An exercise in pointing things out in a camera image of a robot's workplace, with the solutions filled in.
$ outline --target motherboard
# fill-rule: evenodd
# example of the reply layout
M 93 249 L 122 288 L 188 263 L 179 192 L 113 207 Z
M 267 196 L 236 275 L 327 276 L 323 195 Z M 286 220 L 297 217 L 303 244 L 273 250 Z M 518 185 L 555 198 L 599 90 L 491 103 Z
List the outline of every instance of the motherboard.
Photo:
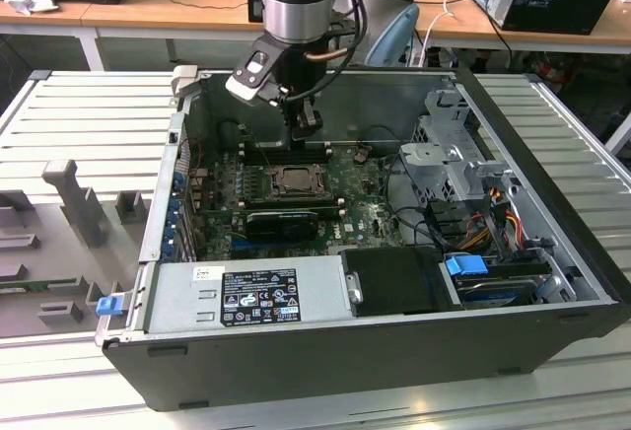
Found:
M 322 147 L 300 159 L 231 152 L 209 164 L 192 177 L 201 260 L 402 245 L 384 203 L 383 159 L 361 146 Z

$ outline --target black plastic cover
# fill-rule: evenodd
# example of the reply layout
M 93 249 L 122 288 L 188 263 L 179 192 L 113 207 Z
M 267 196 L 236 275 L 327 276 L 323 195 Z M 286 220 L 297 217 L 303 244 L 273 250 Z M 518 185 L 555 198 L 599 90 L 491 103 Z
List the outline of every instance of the black plastic cover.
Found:
M 431 248 L 374 248 L 342 252 L 346 274 L 356 274 L 363 301 L 357 317 L 453 310 Z

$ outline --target sticker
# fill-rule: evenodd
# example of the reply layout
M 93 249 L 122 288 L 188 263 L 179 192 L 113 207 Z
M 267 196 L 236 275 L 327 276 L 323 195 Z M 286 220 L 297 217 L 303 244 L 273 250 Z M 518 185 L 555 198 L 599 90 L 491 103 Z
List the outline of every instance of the sticker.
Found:
M 205 267 L 193 267 L 193 280 L 221 280 L 226 270 L 223 265 L 207 265 Z
M 222 274 L 223 326 L 299 322 L 296 269 L 225 272 Z
M 0 289 L 0 294 L 25 294 L 27 289 L 24 287 L 5 287 Z

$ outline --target yellow wire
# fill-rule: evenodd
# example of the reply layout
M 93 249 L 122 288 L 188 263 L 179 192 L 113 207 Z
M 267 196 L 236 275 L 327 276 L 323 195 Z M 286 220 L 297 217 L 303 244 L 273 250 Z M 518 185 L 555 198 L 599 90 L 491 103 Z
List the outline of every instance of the yellow wire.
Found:
M 464 245 L 462 245 L 460 248 L 462 250 L 466 250 L 470 247 L 472 247 L 473 245 L 475 245 L 477 242 L 483 240 L 486 238 L 486 236 L 489 234 L 489 229 L 485 228 L 484 231 L 482 231 L 481 233 L 479 233 L 477 236 L 471 238 L 469 241 L 467 241 L 466 243 L 464 243 Z
M 237 233 L 235 231 L 227 231 L 226 233 L 231 235 L 231 236 L 238 236 L 239 238 L 243 238 L 244 240 L 247 239 L 246 235 L 242 235 L 241 233 Z
M 520 242 L 518 241 L 518 237 L 519 237 L 520 230 L 519 230 L 517 221 L 512 216 L 507 216 L 506 219 L 509 220 L 511 223 L 513 223 L 513 228 L 515 228 L 515 244 L 517 245 L 517 247 L 519 247 Z

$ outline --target white cable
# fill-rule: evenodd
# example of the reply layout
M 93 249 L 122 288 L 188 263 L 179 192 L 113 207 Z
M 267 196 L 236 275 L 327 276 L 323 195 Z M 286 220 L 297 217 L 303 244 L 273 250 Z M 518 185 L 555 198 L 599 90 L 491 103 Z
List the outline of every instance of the white cable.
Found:
M 423 40 L 423 46 L 421 47 L 421 59 L 418 62 L 418 66 L 419 67 L 423 67 L 423 65 L 425 64 L 425 56 L 427 55 L 427 41 L 430 38 L 430 33 L 432 32 L 432 28 L 434 27 L 434 25 L 437 23 L 437 21 L 439 19 L 441 19 L 443 16 L 446 15 L 450 15 L 451 17 L 454 17 L 454 13 L 451 12 L 449 9 L 447 9 L 447 5 L 449 3 L 454 3 L 454 2 L 459 2 L 459 1 L 466 1 L 466 0 L 445 0 L 443 1 L 443 12 L 439 15 L 437 15 L 434 18 L 434 21 L 432 21 L 432 23 L 430 24 L 430 27 L 427 28 L 427 33 L 425 34 L 425 39 Z

